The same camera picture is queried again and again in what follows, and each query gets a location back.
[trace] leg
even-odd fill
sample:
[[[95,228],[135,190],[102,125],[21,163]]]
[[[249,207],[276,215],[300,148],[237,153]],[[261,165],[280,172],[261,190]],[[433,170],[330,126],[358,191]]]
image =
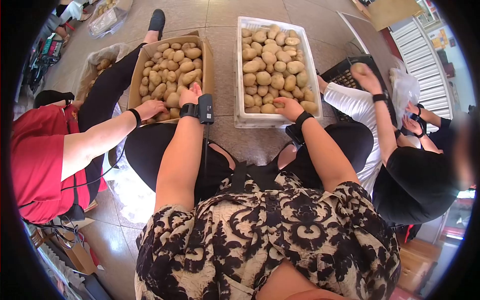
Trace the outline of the leg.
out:
[[[130,166],[154,192],[163,153],[173,138],[176,127],[176,124],[164,123],[143,126],[135,129],[125,142],[125,155]],[[195,204],[200,199],[214,196],[222,180],[233,173],[224,155],[215,151],[212,146],[209,146],[207,151],[207,173],[205,176],[205,161],[202,157],[195,184]]]

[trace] cardboard box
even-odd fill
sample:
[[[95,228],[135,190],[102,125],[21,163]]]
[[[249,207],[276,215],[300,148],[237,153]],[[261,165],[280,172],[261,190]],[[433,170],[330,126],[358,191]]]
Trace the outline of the cardboard box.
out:
[[[151,57],[156,53],[156,48],[158,45],[164,43],[195,43],[197,47],[202,50],[202,92],[204,94],[212,94],[215,91],[215,77],[214,77],[214,66],[213,66],[213,51],[212,46],[208,42],[207,38],[200,38],[198,31],[190,32],[184,36],[172,37],[167,39],[162,39],[158,42],[144,45],[140,49],[138,54],[137,63],[135,65],[135,70],[132,75],[132,83],[130,85],[130,93],[128,96],[128,105],[127,109],[135,108],[142,103],[142,97],[138,92],[140,85],[142,84],[142,72],[145,69],[145,63],[150,60]],[[162,121],[159,123],[178,123],[179,119],[171,119],[167,121]]]

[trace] black shoe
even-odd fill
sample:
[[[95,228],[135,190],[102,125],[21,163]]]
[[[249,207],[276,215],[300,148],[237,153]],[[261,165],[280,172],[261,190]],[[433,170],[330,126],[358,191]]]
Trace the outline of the black shoe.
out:
[[[165,27],[165,14],[163,13],[163,10],[156,9],[154,10],[152,18],[150,19],[148,30],[158,31],[158,40],[161,40],[163,27]]]

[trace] black pants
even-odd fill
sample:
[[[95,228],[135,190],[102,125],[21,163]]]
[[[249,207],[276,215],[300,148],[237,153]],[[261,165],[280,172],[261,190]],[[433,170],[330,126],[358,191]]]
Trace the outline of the black pants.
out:
[[[154,192],[163,153],[173,138],[176,127],[176,124],[163,123],[146,125],[130,133],[125,142],[125,155],[128,162]],[[362,170],[373,148],[373,135],[370,130],[361,123],[348,122],[329,125],[325,130],[340,146],[355,171]],[[207,151],[206,176],[204,175],[205,162],[202,157],[195,184],[195,204],[200,199],[214,196],[221,181],[233,173],[222,154],[210,147]],[[278,156],[265,167],[266,176],[271,176],[272,180],[278,174],[277,158]],[[282,171],[293,172],[306,188],[322,188],[322,182],[313,167],[306,146],[298,150],[295,160]]]
[[[134,51],[105,69],[95,81],[84,104],[78,111],[78,127],[80,132],[105,122],[112,118],[113,110],[132,80],[133,69],[137,63],[138,53],[144,45],[139,45]],[[94,181],[102,174],[103,154],[95,157],[85,168],[87,182]],[[88,185],[90,202],[92,202],[100,187],[100,181]]]

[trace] hand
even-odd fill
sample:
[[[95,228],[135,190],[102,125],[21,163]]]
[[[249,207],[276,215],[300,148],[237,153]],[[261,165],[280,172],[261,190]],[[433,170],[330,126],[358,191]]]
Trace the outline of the hand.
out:
[[[405,127],[407,130],[410,130],[414,134],[420,135],[422,133],[420,124],[417,121],[410,119],[406,115],[403,116],[402,123],[403,127]]]
[[[361,64],[360,70],[359,66],[355,64],[352,66],[352,68],[350,68],[350,72],[352,73],[353,78],[355,78],[359,82],[359,84],[370,94],[383,94],[382,86],[380,85],[377,76],[373,74],[373,72],[366,64]]]
[[[194,83],[189,90],[183,90],[180,95],[179,106],[182,107],[186,103],[198,104],[198,97],[202,94],[202,89],[198,83]]]
[[[405,108],[406,111],[411,112],[412,114],[418,115],[420,112],[420,108],[416,107],[413,105],[411,101],[408,102],[407,108]]]
[[[158,101],[157,99],[145,101],[140,106],[137,106],[135,110],[140,115],[142,121],[148,120],[159,112],[167,112],[163,101]]]
[[[275,109],[276,114],[283,115],[285,118],[289,119],[292,122],[295,122],[299,115],[304,112],[303,107],[295,100],[291,98],[278,97],[273,99],[275,103],[283,103],[285,108]]]

